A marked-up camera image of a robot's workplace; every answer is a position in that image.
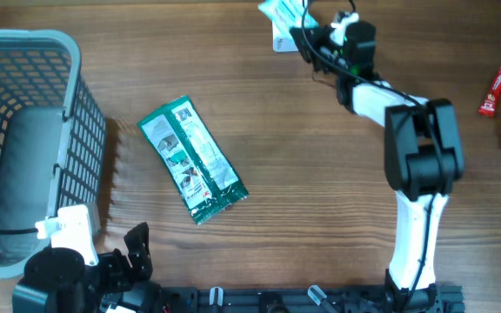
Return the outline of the teal wet wipes pack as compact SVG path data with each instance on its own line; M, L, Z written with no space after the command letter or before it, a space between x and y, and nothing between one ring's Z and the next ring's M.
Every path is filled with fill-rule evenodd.
M301 27L303 15L305 15L305 28L318 26L318 22L305 11L306 5L300 0L266 0L257 7L273 22L284 37L290 37L293 28Z

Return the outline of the green 3M gloves package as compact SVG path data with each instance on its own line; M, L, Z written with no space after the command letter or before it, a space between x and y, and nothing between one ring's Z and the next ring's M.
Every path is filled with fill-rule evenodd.
M160 106L137 127L162 159L195 224L249 195L189 97Z

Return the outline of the red Nescafe stick sachet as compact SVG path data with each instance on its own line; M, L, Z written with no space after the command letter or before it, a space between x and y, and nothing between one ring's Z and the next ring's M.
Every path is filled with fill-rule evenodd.
M478 114L483 117L494 117L498 108L498 100L501 97L501 66L494 77L491 87L487 92L483 103L478 109Z

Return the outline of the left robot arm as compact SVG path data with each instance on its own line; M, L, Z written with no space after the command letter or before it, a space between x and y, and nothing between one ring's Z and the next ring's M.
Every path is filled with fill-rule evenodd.
M98 256L89 266L68 248L46 248L25 265L12 295L17 313L164 312L161 287L150 278L149 226L140 223L118 249Z

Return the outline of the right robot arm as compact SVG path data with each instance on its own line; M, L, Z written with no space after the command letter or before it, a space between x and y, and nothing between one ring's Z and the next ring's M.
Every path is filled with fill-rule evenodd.
M353 286L332 301L311 286L327 312L463 312L461 287L436 282L433 258L438 225L464 155L455 110L392 88L374 70L376 28L348 14L324 27L290 29L314 71L336 76L337 100L349 112L384 128L384 173L397 201L393 256L378 286Z

